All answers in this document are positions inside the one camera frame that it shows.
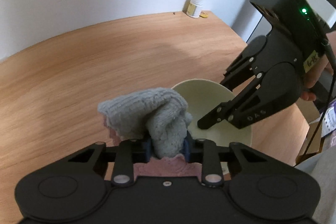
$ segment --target human hand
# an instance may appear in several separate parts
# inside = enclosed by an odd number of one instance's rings
[[[334,54],[336,54],[336,31],[327,33],[327,37],[329,39]],[[320,58],[320,60],[313,66],[313,68],[311,68],[309,72],[306,73],[303,82],[304,86],[308,89],[312,88],[320,78],[323,70],[327,70],[332,75],[334,74],[334,71],[331,68],[331,65],[325,55],[322,58]],[[314,101],[316,100],[316,95],[312,92],[304,90],[301,93],[301,98],[305,101]]]

